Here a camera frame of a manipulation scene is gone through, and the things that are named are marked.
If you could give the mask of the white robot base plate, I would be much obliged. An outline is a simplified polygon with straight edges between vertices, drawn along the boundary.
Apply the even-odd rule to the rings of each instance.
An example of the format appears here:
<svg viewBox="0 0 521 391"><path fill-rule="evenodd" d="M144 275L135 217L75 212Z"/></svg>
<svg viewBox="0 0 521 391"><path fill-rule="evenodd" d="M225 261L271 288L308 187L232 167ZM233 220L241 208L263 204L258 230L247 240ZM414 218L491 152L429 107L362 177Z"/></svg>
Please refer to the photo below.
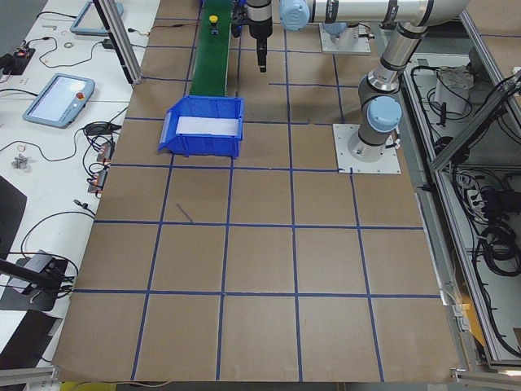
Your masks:
<svg viewBox="0 0 521 391"><path fill-rule="evenodd" d="M382 146L364 144L358 124L333 124L338 171L346 174L400 174L394 139L390 134Z"/></svg>

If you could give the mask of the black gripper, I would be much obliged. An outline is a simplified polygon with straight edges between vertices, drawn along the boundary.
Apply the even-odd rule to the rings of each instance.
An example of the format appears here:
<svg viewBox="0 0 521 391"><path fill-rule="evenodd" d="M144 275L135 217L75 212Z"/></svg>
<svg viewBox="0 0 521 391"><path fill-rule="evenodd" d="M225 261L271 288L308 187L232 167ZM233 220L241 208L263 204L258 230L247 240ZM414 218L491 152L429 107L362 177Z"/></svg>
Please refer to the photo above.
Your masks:
<svg viewBox="0 0 521 391"><path fill-rule="evenodd" d="M256 40L257 63L261 73L267 72L268 38L273 33L273 19L250 20L249 33Z"/></svg>

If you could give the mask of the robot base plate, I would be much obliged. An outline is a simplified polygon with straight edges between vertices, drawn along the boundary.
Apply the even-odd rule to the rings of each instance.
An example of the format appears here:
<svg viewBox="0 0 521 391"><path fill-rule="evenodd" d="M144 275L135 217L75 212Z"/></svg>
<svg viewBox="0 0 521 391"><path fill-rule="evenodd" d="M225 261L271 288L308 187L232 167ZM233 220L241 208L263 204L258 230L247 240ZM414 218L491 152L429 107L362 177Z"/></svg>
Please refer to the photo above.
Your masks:
<svg viewBox="0 0 521 391"><path fill-rule="evenodd" d="M370 28L358 24L348 24L348 28L340 39L331 39L329 34L319 24L320 40L322 52L329 54L346 55L369 55L370 49Z"/></svg>

